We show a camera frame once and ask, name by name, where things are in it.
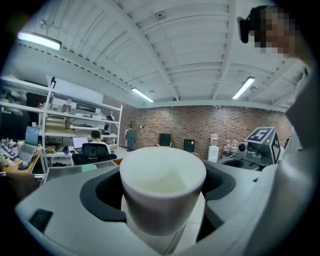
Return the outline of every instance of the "white shelf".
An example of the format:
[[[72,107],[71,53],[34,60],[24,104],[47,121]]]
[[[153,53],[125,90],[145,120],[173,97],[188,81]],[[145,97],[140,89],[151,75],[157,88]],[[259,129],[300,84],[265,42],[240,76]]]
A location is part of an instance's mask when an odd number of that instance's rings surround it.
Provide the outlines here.
[[[52,132],[45,132],[44,136],[53,136],[53,137],[87,137],[91,138],[91,135],[80,135],[80,134],[69,134],[69,133],[52,133]],[[101,138],[117,138],[118,135],[101,135]]]
[[[79,98],[77,97],[73,97],[70,95],[66,95],[66,94],[62,94],[61,92],[57,92],[53,89],[52,91],[54,93],[54,97],[58,98],[58,99],[62,99],[62,100],[67,100],[67,99],[72,99],[72,102],[74,103],[79,103],[82,105],[86,105],[86,106],[90,106],[96,109],[102,109],[102,110],[109,110],[109,111],[120,111],[121,108],[117,108],[114,106],[110,106],[110,105],[106,105],[106,104],[102,104],[102,103],[96,103],[96,102],[92,102],[90,100],[88,100],[87,98]]]
[[[12,78],[9,76],[1,76],[0,77],[0,85],[5,86],[7,88],[16,88],[20,90],[25,90],[30,93],[39,94],[47,96],[49,92],[49,88],[45,86],[41,86],[38,84],[34,84],[31,82],[21,81],[16,78]]]
[[[15,108],[15,109],[24,110],[24,111],[36,112],[36,113],[44,113],[45,112],[41,108],[25,106],[25,105],[19,105],[19,104],[13,104],[13,103],[8,103],[8,102],[3,102],[3,101],[0,101],[0,106],[5,106],[5,107],[9,107],[9,108]]]
[[[101,122],[101,123],[117,124],[117,125],[119,124],[119,122],[116,122],[116,121],[109,121],[109,120],[105,120],[105,119],[96,119],[96,118],[92,118],[92,117],[79,116],[79,115],[69,114],[69,113],[61,113],[61,112],[52,111],[52,110],[47,110],[46,113],[51,114],[51,115],[56,115],[56,116],[62,116],[62,117],[66,117],[66,118],[84,119],[84,120],[96,121],[96,122]]]

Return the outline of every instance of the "fluorescent light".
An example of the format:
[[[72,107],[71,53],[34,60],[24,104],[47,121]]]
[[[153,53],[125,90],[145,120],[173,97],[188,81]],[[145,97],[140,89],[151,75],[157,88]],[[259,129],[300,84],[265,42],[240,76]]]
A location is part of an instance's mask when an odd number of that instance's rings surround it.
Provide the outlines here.
[[[237,93],[232,97],[233,100],[236,100],[240,97],[241,94],[243,94],[245,92],[246,89],[249,88],[250,85],[253,84],[253,82],[255,81],[256,79],[252,76],[249,76],[244,84],[242,85],[242,87],[237,91]]]
[[[150,99],[149,97],[144,95],[142,92],[138,91],[137,88],[132,88],[131,91],[133,91],[134,93],[138,94],[139,96],[141,96],[142,98],[146,99],[149,102],[154,102],[152,99]]]
[[[62,43],[53,38],[47,37],[45,35],[37,34],[37,33],[24,33],[19,32],[17,36],[20,40],[25,40],[28,42],[33,42],[39,45],[43,45],[46,47],[53,48],[55,50],[60,50]]]

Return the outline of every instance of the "black chair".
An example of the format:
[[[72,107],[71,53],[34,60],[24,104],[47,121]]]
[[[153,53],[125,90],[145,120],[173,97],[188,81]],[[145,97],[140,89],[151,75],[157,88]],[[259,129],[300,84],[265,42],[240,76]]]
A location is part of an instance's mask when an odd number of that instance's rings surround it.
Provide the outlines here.
[[[82,144],[81,153],[72,154],[74,165],[94,164],[117,159],[115,154],[110,154],[106,145],[101,143]]]

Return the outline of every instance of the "wooden desk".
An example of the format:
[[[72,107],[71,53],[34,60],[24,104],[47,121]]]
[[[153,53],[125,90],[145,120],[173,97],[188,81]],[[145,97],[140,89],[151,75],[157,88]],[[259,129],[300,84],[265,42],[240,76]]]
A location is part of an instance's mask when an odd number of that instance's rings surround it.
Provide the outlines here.
[[[6,172],[6,173],[19,173],[19,174],[30,174],[32,173],[36,162],[38,161],[39,157],[42,155],[42,149],[41,150],[37,150],[35,153],[35,157],[33,157],[31,159],[31,163],[28,169],[25,170],[18,170],[18,166],[20,163],[22,163],[22,160],[13,160],[13,162],[16,164],[15,166],[12,166],[11,164],[9,164],[7,161],[6,164],[8,164],[8,167],[3,167],[2,168],[2,172]]]

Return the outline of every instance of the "metal shelving unit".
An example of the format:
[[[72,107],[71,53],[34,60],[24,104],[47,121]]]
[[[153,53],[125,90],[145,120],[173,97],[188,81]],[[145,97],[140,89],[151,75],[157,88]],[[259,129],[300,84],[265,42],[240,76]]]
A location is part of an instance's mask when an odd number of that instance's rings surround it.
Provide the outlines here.
[[[42,96],[46,96],[46,101],[44,104],[44,108],[36,108],[36,107],[30,107],[30,106],[25,106],[25,105],[19,105],[19,104],[13,104],[13,103],[8,103],[4,101],[0,101],[0,106],[4,107],[9,107],[9,108],[17,108],[23,111],[29,111],[29,112],[36,112],[42,114],[42,129],[39,132],[39,135],[42,136],[42,147],[43,147],[43,158],[45,160],[46,166],[48,168],[48,161],[47,161],[47,154],[45,151],[46,148],[46,136],[52,136],[52,137],[91,137],[90,135],[79,135],[79,134],[68,134],[68,133],[53,133],[53,132],[46,132],[46,118],[47,115],[55,115],[55,116],[61,116],[61,117],[66,117],[66,118],[73,118],[73,119],[79,119],[79,120],[89,120],[89,121],[95,121],[95,122],[101,122],[101,123],[108,123],[108,124],[115,124],[117,125],[117,134],[116,135],[101,135],[102,138],[117,138],[117,149],[119,148],[119,136],[120,136],[120,124],[121,124],[121,116],[122,116],[122,109],[123,106],[120,108],[110,106],[107,104],[103,103],[96,103],[91,100],[85,99],[85,98],[77,98],[74,96],[66,95],[60,92],[55,91],[54,89],[54,83],[50,84],[49,87],[37,85],[31,82],[25,82],[22,80],[18,80],[16,78],[8,77],[8,76],[1,76],[0,77],[0,85],[3,86],[3,88],[15,88],[19,90],[24,90],[30,93],[34,94],[39,94]],[[62,100],[67,100],[67,99],[72,99],[72,102],[94,107],[96,109],[101,109],[101,110],[108,110],[108,111],[119,111],[119,120],[118,121],[109,121],[106,119],[99,119],[99,118],[93,118],[93,117],[86,117],[86,116],[80,116],[80,115],[75,115],[75,114],[70,114],[70,113],[62,113],[62,112],[57,112],[50,110],[50,99],[58,98]]]

